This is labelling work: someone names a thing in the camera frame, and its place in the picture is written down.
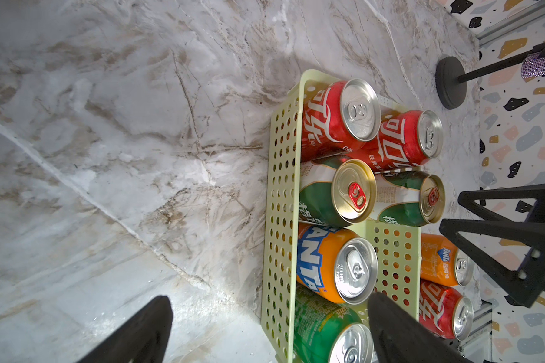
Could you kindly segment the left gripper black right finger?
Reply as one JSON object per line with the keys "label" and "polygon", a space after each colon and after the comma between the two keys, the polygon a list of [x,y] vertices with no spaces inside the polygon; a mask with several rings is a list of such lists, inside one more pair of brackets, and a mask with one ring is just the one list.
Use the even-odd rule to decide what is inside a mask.
{"label": "left gripper black right finger", "polygon": [[380,362],[467,362],[383,293],[367,301],[369,329]]}

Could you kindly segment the red cola can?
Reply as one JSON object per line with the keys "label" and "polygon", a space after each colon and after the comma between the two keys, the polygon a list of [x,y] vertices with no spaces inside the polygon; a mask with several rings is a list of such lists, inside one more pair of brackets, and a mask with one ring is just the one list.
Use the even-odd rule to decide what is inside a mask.
{"label": "red cola can", "polygon": [[327,86],[304,105],[301,161],[357,151],[378,135],[382,112],[365,80]]}
{"label": "red cola can", "polygon": [[375,139],[347,154],[374,172],[420,167],[437,158],[444,143],[441,119],[431,110],[410,110],[383,121]]}
{"label": "red cola can", "polygon": [[419,322],[446,340],[465,340],[472,330],[472,301],[452,287],[420,281]]}

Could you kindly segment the green herbal tea can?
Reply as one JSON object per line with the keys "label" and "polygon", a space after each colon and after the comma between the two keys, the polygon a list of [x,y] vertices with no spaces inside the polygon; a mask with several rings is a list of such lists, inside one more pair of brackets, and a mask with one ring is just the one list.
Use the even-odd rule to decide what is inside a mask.
{"label": "green herbal tea can", "polygon": [[370,219],[422,227],[442,218],[446,193],[440,177],[410,171],[378,174],[375,180],[377,194]]}
{"label": "green herbal tea can", "polygon": [[345,228],[367,220],[376,197],[375,175],[362,160],[332,156],[301,164],[301,222]]}

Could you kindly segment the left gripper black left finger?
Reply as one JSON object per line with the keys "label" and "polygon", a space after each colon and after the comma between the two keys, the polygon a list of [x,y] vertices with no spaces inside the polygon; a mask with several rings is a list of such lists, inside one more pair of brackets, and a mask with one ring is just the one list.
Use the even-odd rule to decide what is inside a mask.
{"label": "left gripper black left finger", "polygon": [[81,362],[162,362],[173,323],[168,296],[156,296]]}

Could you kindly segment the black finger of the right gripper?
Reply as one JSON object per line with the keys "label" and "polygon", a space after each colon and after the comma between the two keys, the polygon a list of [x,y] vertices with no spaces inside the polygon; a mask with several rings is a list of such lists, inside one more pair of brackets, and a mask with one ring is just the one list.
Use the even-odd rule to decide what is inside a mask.
{"label": "black finger of the right gripper", "polygon": [[478,201],[535,199],[525,222],[545,223],[545,184],[498,188],[481,191],[463,191],[458,204],[486,221],[506,222],[509,219],[482,206]]}
{"label": "black finger of the right gripper", "polygon": [[444,219],[439,228],[514,305],[545,293],[545,223]]}

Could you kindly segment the orange fanta can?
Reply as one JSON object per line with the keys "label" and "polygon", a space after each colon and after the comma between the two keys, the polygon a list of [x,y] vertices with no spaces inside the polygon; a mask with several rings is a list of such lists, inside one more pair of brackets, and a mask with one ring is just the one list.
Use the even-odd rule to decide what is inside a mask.
{"label": "orange fanta can", "polygon": [[332,303],[360,305],[378,280],[372,244],[354,231],[301,222],[297,282]]}
{"label": "orange fanta can", "polygon": [[421,256],[424,280],[447,287],[466,286],[472,280],[473,261],[442,235],[422,233]]}

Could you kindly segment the glitter microphone on black stand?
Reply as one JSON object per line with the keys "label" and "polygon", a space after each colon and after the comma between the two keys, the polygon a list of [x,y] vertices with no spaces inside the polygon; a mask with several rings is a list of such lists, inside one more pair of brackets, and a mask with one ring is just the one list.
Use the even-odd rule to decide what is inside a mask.
{"label": "glitter microphone on black stand", "polygon": [[440,102],[448,110],[456,109],[466,99],[466,83],[518,64],[521,66],[523,79],[545,77],[545,42],[535,45],[530,51],[471,72],[464,70],[457,57],[445,57],[438,62],[435,71],[435,84]]}

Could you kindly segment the green Sprite can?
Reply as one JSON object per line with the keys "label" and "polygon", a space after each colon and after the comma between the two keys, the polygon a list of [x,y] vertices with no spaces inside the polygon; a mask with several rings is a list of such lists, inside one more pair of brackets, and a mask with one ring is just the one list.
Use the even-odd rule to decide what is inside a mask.
{"label": "green Sprite can", "polygon": [[370,329],[357,313],[306,287],[295,293],[294,348],[303,362],[371,362]]}

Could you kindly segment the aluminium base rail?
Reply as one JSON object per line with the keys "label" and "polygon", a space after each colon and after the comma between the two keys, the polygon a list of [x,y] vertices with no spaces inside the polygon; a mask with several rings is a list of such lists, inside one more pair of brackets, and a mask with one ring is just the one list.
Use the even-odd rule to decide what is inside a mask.
{"label": "aluminium base rail", "polygon": [[474,313],[469,336],[462,342],[447,340],[446,344],[472,362],[492,361],[492,305],[482,301],[481,308]]}

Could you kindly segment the light green perforated plastic basket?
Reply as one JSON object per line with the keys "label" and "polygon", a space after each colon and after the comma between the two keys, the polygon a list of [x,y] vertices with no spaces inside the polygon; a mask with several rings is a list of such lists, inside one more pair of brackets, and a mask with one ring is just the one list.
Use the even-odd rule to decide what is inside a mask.
{"label": "light green perforated plastic basket", "polygon": [[[318,70],[304,71],[270,119],[261,326],[277,362],[297,359],[293,347],[302,109],[336,80]],[[420,228],[368,219],[350,229],[378,248],[378,292],[417,319]]]}

